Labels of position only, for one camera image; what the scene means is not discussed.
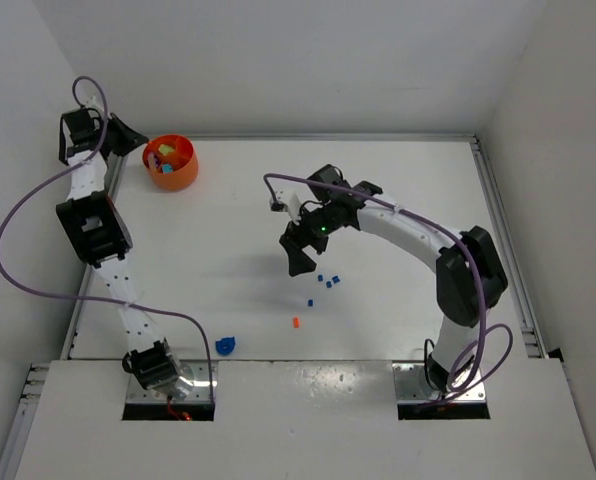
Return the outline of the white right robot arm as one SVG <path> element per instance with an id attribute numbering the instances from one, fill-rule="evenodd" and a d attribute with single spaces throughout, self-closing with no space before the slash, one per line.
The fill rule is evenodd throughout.
<path id="1" fill-rule="evenodd" d="M 317 264 L 306 251 L 324 253 L 330 236 L 343 228 L 377 236 L 412 255 L 435 275 L 436 301 L 443 314 L 438 339 L 424 356 L 425 379 L 441 395 L 474 385 L 484 341 L 493 329 L 487 314 L 508 288 L 489 232 L 480 226 L 466 231 L 444 227 L 398 206 L 374 183 L 350 185 L 331 164 L 302 183 L 312 199 L 270 191 L 271 210 L 289 217 L 279 243 L 290 276 L 315 271 Z"/>

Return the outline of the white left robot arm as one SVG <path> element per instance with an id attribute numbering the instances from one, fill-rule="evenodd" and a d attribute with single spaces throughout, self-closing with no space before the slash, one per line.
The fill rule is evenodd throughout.
<path id="1" fill-rule="evenodd" d="M 146 138 L 112 115 L 107 136 L 95 152 L 102 127 L 102 114 L 93 107 L 60 117 L 59 160 L 72 172 L 69 194 L 56 213 L 78 258 L 93 268 L 110 297 L 119 302 L 127 344 L 123 369 L 143 389 L 175 397 L 182 367 L 156 322 L 132 306 L 138 300 L 129 269 L 133 243 L 105 187 L 109 156 L 125 155 Z"/>

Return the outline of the blue rounded lego piece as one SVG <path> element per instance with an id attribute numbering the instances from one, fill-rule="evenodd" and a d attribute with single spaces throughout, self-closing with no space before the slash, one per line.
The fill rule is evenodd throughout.
<path id="1" fill-rule="evenodd" d="M 229 356 L 234 352 L 236 345 L 235 337 L 223 337 L 215 341 L 215 350 L 220 356 Z"/>

